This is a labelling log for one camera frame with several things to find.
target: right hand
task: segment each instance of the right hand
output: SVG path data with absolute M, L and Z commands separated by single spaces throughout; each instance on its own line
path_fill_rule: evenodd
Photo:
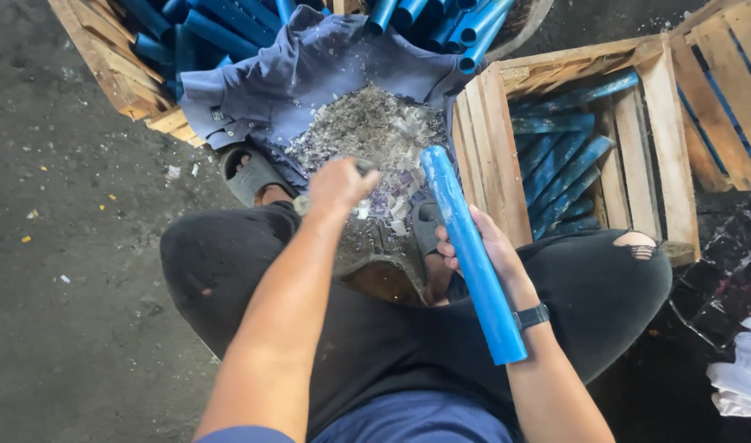
M 501 284 L 506 287 L 513 297 L 513 302 L 520 309 L 535 307 L 539 303 L 534 284 L 526 274 L 526 269 L 520 261 L 512 242 L 498 226 L 493 217 L 485 214 L 474 205 L 469 205 L 474 224 L 482 234 L 482 243 L 488 253 L 493 269 L 501 279 Z M 455 247 L 449 242 L 449 233 L 444 225 L 435 229 L 436 237 L 441 240 L 438 245 L 439 252 L 444 256 L 444 263 L 450 269 L 460 272 L 460 263 L 455 254 Z
M 378 183 L 381 174 L 372 170 L 362 177 L 353 157 L 326 162 L 310 179 L 312 210 L 345 218 Z

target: wristwatch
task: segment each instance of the wristwatch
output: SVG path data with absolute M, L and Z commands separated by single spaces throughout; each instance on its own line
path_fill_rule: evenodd
M 524 311 L 513 312 L 513 319 L 515 320 L 515 326 L 518 327 L 518 330 L 531 328 L 550 320 L 548 306 L 545 306 L 545 303 L 540 303 L 539 305 L 530 307 Z

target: dirty ground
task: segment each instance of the dirty ground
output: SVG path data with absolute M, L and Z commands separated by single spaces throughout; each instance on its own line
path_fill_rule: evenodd
M 648 35 L 703 4 L 558 0 L 519 55 Z M 0 0 L 0 441 L 190 439 L 217 362 L 172 307 L 158 243 L 182 214 L 238 206 L 208 156 L 116 114 L 46 2 Z

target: blue shirt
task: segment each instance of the blue shirt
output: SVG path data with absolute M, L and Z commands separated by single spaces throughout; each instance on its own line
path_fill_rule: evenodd
M 266 427 L 218 430 L 198 443 L 294 443 Z M 378 397 L 332 422 L 310 443 L 400 441 L 512 443 L 507 428 L 479 404 L 452 393 L 407 391 Z

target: gray slipper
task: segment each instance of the gray slipper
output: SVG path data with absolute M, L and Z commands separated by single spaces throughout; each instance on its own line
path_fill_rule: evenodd
M 236 172 L 236 166 L 245 155 L 249 155 L 250 160 Z M 233 195 L 247 207 L 255 206 L 255 196 L 266 185 L 280 185 L 292 198 L 298 196 L 260 152 L 246 145 L 232 147 L 223 155 L 220 174 Z
M 417 238 L 422 257 L 437 252 L 436 246 L 441 240 L 435 236 L 435 228 L 442 223 L 439 205 L 434 199 L 423 200 L 414 205 L 411 218 L 414 225 L 414 237 Z

